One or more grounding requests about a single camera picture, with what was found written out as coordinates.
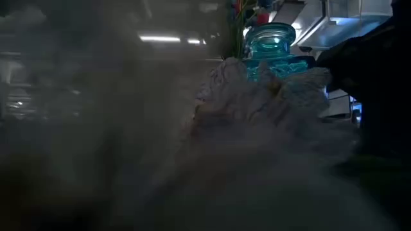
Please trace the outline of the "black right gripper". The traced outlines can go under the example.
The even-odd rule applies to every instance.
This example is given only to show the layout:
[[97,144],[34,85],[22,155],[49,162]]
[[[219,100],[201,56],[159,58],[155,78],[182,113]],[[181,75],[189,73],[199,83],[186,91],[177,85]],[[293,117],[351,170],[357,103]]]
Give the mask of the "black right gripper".
[[[394,29],[379,49],[363,102],[362,141],[372,155],[411,160],[411,0],[392,0]],[[362,37],[349,38],[317,58],[332,80],[327,91],[363,96],[354,63]]]

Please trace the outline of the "white artificial flower bunch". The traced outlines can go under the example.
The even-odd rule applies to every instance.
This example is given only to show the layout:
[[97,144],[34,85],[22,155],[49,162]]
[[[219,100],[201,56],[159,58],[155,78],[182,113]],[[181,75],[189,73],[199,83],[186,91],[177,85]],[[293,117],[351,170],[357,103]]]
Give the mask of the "white artificial flower bunch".
[[119,117],[110,231],[395,231],[334,168],[357,141],[324,123],[315,68],[289,80],[222,62],[198,94],[187,80],[140,79]]

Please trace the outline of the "teal glass vase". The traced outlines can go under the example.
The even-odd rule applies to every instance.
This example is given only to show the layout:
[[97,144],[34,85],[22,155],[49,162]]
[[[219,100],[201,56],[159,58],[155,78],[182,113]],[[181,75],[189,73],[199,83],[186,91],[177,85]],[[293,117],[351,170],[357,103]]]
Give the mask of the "teal glass vase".
[[247,67],[248,81],[257,82],[261,79],[261,62],[266,63],[268,70],[280,79],[314,67],[315,59],[312,56],[291,54],[291,45],[295,38],[295,29],[281,22],[270,22],[251,28],[244,41],[243,62]]

